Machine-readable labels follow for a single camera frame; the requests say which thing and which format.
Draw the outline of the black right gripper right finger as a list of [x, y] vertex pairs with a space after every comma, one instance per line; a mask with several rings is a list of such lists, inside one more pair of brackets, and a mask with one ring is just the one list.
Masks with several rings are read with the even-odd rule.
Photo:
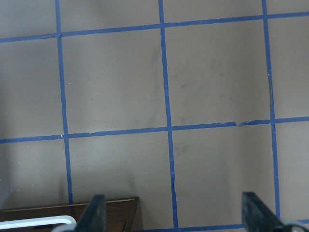
[[247, 232], [280, 232], [282, 222], [254, 192], [243, 192], [241, 220]]

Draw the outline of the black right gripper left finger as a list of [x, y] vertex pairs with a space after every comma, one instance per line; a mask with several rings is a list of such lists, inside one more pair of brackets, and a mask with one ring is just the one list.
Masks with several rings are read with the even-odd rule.
[[77, 225], [77, 232], [105, 232], [107, 213], [105, 195], [94, 195], [83, 211]]

